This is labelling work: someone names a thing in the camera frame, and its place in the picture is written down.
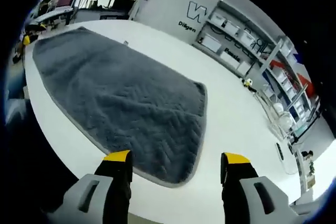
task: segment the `yellow object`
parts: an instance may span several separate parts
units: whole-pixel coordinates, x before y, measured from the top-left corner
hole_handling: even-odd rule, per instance
[[[118,162],[125,162],[127,154],[130,152],[130,150],[121,151],[121,152],[112,152],[109,155],[107,155],[104,160],[105,161],[118,161]]]
[[[246,157],[241,156],[239,154],[233,154],[233,153],[225,152],[225,155],[227,157],[227,160],[228,160],[229,164],[250,163],[250,160],[248,160]]]
[[[30,44],[30,38],[28,35],[26,35],[25,37],[23,37],[23,45],[27,46]]]

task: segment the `gray towel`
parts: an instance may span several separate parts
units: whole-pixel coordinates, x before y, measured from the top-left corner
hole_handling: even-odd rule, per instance
[[[193,173],[203,84],[83,27],[38,41],[33,59],[55,103],[102,151],[131,149],[135,172],[164,186]]]

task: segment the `ceiling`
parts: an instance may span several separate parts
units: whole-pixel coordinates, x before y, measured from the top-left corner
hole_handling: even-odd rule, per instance
[[[333,50],[334,0],[250,0],[292,40],[308,70],[321,104],[336,129],[336,57]]]

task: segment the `gray blanket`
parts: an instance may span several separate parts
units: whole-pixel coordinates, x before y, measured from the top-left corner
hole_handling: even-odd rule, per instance
[[[161,185],[187,181],[205,131],[203,84],[83,27],[36,42],[33,59],[55,103],[101,150],[131,149],[135,172]]]

